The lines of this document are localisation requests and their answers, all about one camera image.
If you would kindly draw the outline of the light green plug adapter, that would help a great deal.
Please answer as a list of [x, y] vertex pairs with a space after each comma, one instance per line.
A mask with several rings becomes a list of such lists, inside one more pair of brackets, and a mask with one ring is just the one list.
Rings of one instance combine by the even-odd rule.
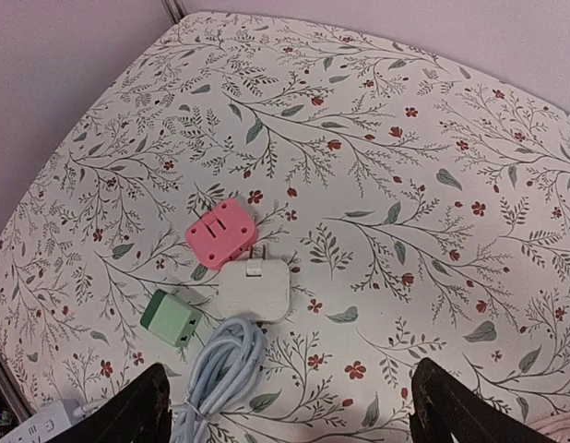
[[140, 325], [174, 348], [184, 348], [194, 336], [202, 314], [182, 298], [159, 289], [150, 298]]

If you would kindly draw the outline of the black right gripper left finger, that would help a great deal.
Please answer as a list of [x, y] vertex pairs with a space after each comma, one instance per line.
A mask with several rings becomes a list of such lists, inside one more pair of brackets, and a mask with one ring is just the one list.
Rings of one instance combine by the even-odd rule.
[[170, 383], [156, 363], [52, 442], [160, 442], [171, 437]]

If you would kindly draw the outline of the pink plug adapter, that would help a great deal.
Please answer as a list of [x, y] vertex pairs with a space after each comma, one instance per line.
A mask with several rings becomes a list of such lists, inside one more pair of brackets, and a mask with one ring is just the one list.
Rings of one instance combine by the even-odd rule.
[[250, 249], [258, 238], [251, 216], [235, 198], [222, 200], [185, 232], [185, 240], [200, 264], [220, 270]]

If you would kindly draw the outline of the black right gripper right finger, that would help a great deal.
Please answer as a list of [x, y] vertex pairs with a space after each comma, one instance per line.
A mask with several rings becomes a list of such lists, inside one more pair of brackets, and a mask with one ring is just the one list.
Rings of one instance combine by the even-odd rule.
[[411, 380], [414, 442], [551, 442], [552, 439], [499, 412], [430, 358]]

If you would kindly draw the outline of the grey blue power strip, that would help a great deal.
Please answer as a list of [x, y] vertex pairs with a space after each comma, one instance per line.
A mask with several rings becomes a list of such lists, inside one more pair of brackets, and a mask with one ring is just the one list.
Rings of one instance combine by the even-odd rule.
[[80, 421], [80, 418], [74, 415], [78, 406], [76, 400], [54, 401], [1, 437], [0, 443], [47, 442]]

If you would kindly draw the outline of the round pink socket base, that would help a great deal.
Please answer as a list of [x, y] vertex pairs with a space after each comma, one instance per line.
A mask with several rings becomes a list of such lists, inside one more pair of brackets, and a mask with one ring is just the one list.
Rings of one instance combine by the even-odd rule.
[[529, 427], [556, 442], [570, 443], [570, 413], [540, 419]]

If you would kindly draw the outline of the white plug adapter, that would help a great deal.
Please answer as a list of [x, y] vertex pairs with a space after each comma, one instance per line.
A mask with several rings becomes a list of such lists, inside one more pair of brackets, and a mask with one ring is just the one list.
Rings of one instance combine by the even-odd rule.
[[215, 305], [222, 317], [279, 323], [291, 309], [291, 273], [278, 258], [252, 247], [244, 258], [229, 261], [218, 274]]

